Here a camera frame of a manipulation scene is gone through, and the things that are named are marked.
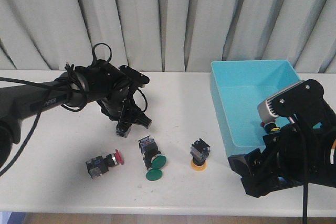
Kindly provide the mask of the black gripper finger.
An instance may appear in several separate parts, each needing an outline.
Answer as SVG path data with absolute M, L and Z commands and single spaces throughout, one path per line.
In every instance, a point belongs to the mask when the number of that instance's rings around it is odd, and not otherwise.
M 245 193 L 253 197 L 265 196 L 273 191 L 286 189 L 289 186 L 289 180 L 277 175 L 242 177 L 240 181 Z
M 262 153 L 259 148 L 247 154 L 236 154 L 228 158 L 232 171 L 241 177 L 254 177 L 264 173 Z
M 133 110 L 131 112 L 131 123 L 140 125 L 148 129 L 152 123 L 152 120 L 145 115 L 141 110 Z
M 118 124 L 132 125 L 132 116 L 130 115 L 121 115 Z

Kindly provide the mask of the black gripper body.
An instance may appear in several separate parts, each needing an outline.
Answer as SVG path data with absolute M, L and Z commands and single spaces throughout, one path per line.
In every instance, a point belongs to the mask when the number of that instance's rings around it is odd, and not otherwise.
M 98 100 L 101 112 L 111 121 L 136 122 L 139 117 L 139 107 L 133 97 L 136 90 L 134 85 L 118 88 Z
M 308 128 L 287 124 L 263 137 L 266 148 L 262 175 L 297 182 L 331 181 L 331 128 L 318 123 Z

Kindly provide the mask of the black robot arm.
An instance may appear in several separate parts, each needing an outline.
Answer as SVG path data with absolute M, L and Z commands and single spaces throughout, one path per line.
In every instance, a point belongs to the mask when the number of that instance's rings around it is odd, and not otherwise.
M 265 126 L 265 149 L 232 155 L 229 165 L 241 176 L 245 193 L 261 197 L 305 182 L 335 187 L 335 128 L 320 123 L 311 129 L 296 124 Z
M 97 102 L 101 112 L 117 122 L 116 134 L 123 137 L 132 125 L 149 128 L 152 122 L 133 97 L 150 79 L 126 65 L 116 68 L 98 60 L 88 67 L 66 65 L 66 72 L 51 82 L 1 81 L 15 84 L 1 88 L 1 174 L 22 153 L 41 113 L 57 106 L 79 112 L 88 103 Z

